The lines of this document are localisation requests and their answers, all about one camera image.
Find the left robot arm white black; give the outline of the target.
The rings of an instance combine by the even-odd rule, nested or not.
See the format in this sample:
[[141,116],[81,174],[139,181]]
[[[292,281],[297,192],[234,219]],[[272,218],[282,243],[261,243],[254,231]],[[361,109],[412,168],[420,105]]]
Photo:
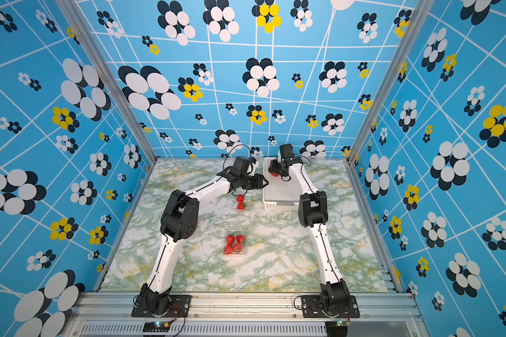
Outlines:
[[229,194],[238,188],[258,190],[268,185],[267,179],[256,172],[255,158],[236,157],[234,163],[223,168],[212,180],[188,191],[175,190],[160,219],[160,250],[150,276],[136,298],[136,307],[144,308],[155,317],[163,316],[171,307],[172,276],[186,240],[198,227],[201,206]]

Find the white perforated plastic basket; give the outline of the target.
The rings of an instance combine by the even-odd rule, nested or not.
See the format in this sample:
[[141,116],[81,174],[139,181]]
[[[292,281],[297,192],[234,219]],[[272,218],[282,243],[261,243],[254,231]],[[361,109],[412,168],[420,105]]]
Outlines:
[[296,181],[280,176],[273,176],[268,168],[274,159],[265,157],[263,161],[263,175],[268,185],[262,191],[264,208],[268,210],[297,211],[302,188]]

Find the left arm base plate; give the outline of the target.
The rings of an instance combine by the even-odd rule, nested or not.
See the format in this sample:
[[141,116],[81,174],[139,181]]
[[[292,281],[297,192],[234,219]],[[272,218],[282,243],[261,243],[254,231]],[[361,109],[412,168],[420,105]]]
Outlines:
[[167,295],[150,297],[137,295],[134,298],[132,317],[188,317],[191,307],[191,295]]

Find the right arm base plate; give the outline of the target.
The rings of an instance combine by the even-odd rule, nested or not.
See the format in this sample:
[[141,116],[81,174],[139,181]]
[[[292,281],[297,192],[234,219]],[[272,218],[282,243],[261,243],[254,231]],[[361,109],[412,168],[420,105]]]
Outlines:
[[316,319],[357,319],[361,317],[355,296],[350,296],[347,304],[336,304],[325,307],[319,295],[301,295],[297,307],[302,311],[304,318]]

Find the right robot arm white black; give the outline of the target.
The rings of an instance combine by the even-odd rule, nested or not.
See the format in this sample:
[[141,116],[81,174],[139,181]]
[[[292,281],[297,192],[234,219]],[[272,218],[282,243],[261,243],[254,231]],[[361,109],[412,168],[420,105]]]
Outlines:
[[278,158],[272,160],[268,171],[282,178],[288,177],[300,187],[298,218],[313,242],[320,270],[320,301],[323,312],[335,318],[351,307],[351,295],[337,267],[327,234],[327,195],[313,184],[302,158],[294,153],[291,144],[280,146]]

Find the clear plastic clamshell container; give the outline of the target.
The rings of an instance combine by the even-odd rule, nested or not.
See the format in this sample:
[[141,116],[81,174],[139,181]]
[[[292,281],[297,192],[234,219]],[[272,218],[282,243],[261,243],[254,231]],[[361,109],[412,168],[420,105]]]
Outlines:
[[244,234],[228,234],[225,238],[225,255],[245,255],[247,253],[247,237]]

